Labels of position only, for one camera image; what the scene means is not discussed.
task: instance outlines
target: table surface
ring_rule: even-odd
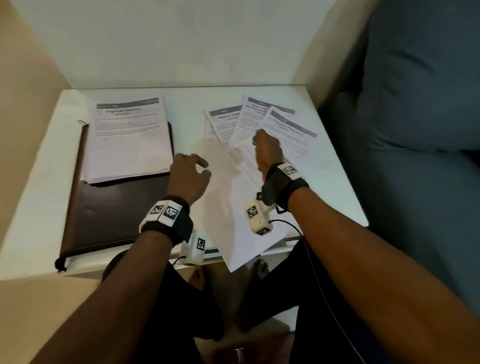
[[[201,153],[203,111],[237,105],[245,95],[296,110],[296,122],[318,132],[302,174],[325,202],[367,226],[365,214],[304,86],[66,90],[59,98],[0,251],[0,279],[55,272],[53,263],[60,252],[81,134],[78,120],[90,122],[92,107],[97,102],[163,96],[175,151],[189,154]],[[124,249],[125,246],[110,248],[71,258],[69,270],[82,272],[104,267]]]

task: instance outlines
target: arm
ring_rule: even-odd
[[[168,182],[168,195],[182,197],[190,205],[203,195],[211,176],[207,170],[197,173],[195,164],[208,166],[197,155],[177,154]],[[129,362],[155,303],[171,249],[168,236],[142,233],[32,364]]]
[[[283,161],[278,141],[255,136],[264,178]],[[480,321],[445,285],[312,190],[290,196],[288,209],[310,247],[355,312],[396,358],[407,363],[480,363]]]

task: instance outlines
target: folder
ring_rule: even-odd
[[[173,152],[172,127],[168,123]],[[88,125],[82,128],[72,189],[55,268],[66,271],[66,259],[131,244],[138,225],[154,203],[167,195],[170,173],[87,184],[80,180]]]

